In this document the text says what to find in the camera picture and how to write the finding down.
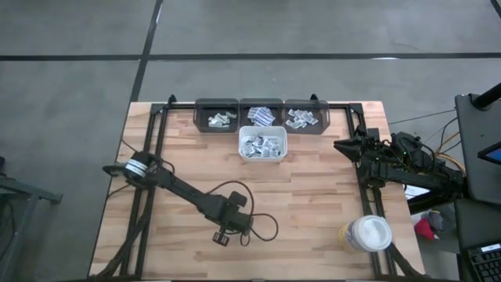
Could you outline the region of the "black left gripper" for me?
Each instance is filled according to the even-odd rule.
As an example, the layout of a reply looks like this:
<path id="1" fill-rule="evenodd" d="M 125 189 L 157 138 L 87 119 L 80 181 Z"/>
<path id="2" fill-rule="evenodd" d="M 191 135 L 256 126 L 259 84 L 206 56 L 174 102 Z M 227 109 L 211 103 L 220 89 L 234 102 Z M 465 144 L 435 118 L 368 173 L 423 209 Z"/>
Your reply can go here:
<path id="1" fill-rule="evenodd" d="M 221 228 L 223 233 L 216 232 L 212 240 L 222 246 L 226 246 L 229 238 L 225 234 L 240 233 L 244 236 L 251 231 L 253 219 L 251 215 L 242 212 L 240 209 L 247 205 L 247 197 L 236 191 L 231 192 L 229 198 L 226 199 L 223 209 Z"/>

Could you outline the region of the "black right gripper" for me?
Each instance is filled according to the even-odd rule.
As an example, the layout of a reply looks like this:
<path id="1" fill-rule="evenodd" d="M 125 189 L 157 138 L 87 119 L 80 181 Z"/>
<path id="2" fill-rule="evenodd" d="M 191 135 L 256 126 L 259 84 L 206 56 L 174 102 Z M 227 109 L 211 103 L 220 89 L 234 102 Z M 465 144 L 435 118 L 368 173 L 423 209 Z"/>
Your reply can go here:
<path id="1" fill-rule="evenodd" d="M 379 128 L 358 125 L 354 137 L 336 140 L 333 142 L 333 146 L 347 159 L 354 161 L 356 165 L 379 161 L 383 156 Z"/>

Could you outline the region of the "grey plastic bin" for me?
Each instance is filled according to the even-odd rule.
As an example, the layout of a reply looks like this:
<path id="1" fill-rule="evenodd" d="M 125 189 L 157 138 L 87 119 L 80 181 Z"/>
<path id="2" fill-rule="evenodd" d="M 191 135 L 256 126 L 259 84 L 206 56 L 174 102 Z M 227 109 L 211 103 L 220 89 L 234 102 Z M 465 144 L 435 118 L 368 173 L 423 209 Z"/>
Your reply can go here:
<path id="1" fill-rule="evenodd" d="M 297 110 L 303 110 L 306 112 L 312 112 L 313 117 L 318 120 L 315 125 L 310 125 L 310 120 L 307 119 L 306 115 L 304 119 L 299 119 L 298 117 L 291 117 L 288 114 L 289 109 L 293 109 L 295 112 Z M 326 101 L 316 100 L 316 99 L 289 99 L 284 103 L 284 125 L 288 133 L 291 134 L 309 134 L 309 135 L 320 135 L 324 130 L 330 125 L 330 112 L 329 105 Z M 286 121 L 307 121 L 308 125 L 305 128 L 291 128 L 286 125 Z"/>
<path id="2" fill-rule="evenodd" d="M 237 114 L 237 118 L 233 119 L 228 117 L 226 123 L 221 122 L 215 116 L 216 114 L 226 115 L 226 112 Z M 208 118 L 213 117 L 218 121 L 215 124 L 230 124 L 229 128 L 210 128 Z M 193 123 L 200 132 L 216 132 L 216 133 L 230 133 L 235 132 L 238 125 L 239 117 L 239 103 L 236 99 L 221 98 L 221 99 L 198 99 L 195 102 Z"/>
<path id="3" fill-rule="evenodd" d="M 256 98 L 241 99 L 240 101 L 240 126 L 253 125 L 250 118 L 251 108 L 265 107 L 270 109 L 270 114 L 275 118 L 271 126 L 281 126 L 283 124 L 283 101 L 277 98 Z"/>

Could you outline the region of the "white paper sheet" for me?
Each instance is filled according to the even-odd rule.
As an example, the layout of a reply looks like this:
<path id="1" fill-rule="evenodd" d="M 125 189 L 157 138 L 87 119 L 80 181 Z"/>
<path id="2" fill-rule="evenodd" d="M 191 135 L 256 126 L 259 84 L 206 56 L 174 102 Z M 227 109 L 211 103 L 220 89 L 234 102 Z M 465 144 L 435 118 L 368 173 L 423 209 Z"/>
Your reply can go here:
<path id="1" fill-rule="evenodd" d="M 405 198 L 407 200 L 410 200 L 414 197 L 418 197 L 420 195 L 429 193 L 430 191 L 422 187 L 407 185 L 404 187 L 404 192 L 405 192 Z"/>

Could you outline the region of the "white plastic bin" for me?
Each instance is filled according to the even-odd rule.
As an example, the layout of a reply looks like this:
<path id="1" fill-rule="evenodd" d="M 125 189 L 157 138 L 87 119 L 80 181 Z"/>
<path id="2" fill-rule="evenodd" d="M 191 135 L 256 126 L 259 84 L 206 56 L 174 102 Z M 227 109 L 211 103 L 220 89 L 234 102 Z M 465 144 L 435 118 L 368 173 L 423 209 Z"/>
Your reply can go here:
<path id="1" fill-rule="evenodd" d="M 261 136 L 263 139 L 264 138 L 270 138 L 270 139 L 275 139 L 275 138 L 281 138 L 283 139 L 283 149 L 282 151 L 282 156 L 281 157 L 261 157 L 261 155 L 253 155 L 252 157 L 245 157 L 243 155 L 242 149 L 247 145 L 243 144 L 243 139 L 245 136 Z M 276 148 L 274 146 L 262 146 L 262 147 L 268 147 L 270 149 Z M 243 161 L 245 162 L 274 162 L 274 163 L 279 163 L 281 162 L 285 156 L 287 155 L 287 132 L 284 127 L 281 126 L 269 126 L 269 127 L 258 127 L 258 126 L 243 126 L 240 131 L 239 131 L 239 141 L 238 141 L 238 152 Z"/>

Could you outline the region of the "Lysol wipes canister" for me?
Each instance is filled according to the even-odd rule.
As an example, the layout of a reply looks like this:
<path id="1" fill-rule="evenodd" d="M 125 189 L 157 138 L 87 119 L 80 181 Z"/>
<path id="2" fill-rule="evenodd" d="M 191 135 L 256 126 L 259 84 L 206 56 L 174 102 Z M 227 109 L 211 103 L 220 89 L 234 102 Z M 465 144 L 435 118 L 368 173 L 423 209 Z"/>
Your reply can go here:
<path id="1" fill-rule="evenodd" d="M 347 252 L 379 252 L 390 246 L 393 236 L 385 218 L 366 215 L 341 227 L 337 240 Z"/>

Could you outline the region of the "red cloth bag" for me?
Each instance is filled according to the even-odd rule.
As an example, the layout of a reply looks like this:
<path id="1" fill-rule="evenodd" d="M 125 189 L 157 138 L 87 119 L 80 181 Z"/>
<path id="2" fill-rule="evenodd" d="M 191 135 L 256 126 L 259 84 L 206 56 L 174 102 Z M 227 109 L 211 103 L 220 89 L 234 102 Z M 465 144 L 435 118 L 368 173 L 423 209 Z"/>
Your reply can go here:
<path id="1" fill-rule="evenodd" d="M 417 221 L 417 223 L 414 225 L 414 231 L 416 232 L 417 235 L 419 235 L 427 240 L 438 240 L 439 239 L 439 236 L 434 233 L 434 231 L 431 228 L 430 223 L 425 218 L 422 218 L 422 219 Z"/>

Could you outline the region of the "grey fabric bundle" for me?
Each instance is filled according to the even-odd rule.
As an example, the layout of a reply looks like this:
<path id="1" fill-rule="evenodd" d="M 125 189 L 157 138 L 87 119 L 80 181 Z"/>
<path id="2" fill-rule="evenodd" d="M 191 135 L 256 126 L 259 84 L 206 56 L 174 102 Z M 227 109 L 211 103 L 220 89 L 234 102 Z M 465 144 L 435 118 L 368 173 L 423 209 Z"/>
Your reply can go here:
<path id="1" fill-rule="evenodd" d="M 427 213 L 427 221 L 433 231 L 442 232 L 443 227 L 443 217 L 441 212 L 436 210 L 430 210 Z"/>

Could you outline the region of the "dark grey side cart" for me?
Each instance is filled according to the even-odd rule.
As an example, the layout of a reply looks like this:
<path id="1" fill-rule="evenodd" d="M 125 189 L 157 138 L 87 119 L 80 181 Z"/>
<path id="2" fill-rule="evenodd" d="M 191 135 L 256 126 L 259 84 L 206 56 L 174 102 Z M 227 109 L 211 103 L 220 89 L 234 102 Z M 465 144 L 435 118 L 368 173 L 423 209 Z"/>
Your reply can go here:
<path id="1" fill-rule="evenodd" d="M 455 105 L 469 196 L 476 201 L 501 204 L 501 164 L 478 156 L 501 142 L 501 100 L 488 110 L 479 110 L 470 96 L 458 95 Z"/>

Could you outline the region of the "blue screen display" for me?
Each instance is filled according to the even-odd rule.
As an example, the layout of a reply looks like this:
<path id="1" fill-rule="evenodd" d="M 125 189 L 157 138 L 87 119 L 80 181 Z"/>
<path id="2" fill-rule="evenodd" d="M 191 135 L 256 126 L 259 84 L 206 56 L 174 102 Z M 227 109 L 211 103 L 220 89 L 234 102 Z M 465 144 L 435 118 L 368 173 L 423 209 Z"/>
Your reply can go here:
<path id="1" fill-rule="evenodd" d="M 478 158 L 501 165 L 501 141 L 479 151 Z"/>

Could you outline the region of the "black keyboard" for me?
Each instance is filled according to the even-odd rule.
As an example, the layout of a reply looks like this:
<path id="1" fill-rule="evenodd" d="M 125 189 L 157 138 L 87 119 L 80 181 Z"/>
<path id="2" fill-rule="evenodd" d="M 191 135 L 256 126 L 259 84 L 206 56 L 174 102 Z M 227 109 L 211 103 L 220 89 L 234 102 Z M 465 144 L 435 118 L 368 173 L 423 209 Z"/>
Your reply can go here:
<path id="1" fill-rule="evenodd" d="M 501 242 L 468 248 L 467 264 L 474 282 L 501 282 Z"/>

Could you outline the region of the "grey metal stand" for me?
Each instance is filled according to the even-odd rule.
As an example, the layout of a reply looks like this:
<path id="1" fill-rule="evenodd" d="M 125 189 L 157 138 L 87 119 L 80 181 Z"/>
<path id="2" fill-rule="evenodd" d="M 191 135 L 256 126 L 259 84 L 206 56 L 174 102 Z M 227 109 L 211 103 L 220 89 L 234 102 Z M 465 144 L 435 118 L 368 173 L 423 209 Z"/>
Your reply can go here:
<path id="1" fill-rule="evenodd" d="M 0 156 L 0 282 L 10 282 L 37 203 L 60 204 L 63 195 L 8 177 L 4 165 Z"/>

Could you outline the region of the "black cart post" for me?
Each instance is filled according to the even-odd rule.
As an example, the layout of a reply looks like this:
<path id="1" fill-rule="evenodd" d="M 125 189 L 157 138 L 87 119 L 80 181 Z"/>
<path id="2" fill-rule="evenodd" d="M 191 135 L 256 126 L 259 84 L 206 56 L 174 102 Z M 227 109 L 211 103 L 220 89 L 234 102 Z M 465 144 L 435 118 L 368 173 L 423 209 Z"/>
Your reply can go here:
<path id="1" fill-rule="evenodd" d="M 499 99 L 501 99 L 501 82 L 481 95 L 470 94 L 470 101 L 478 110 L 488 110 Z"/>

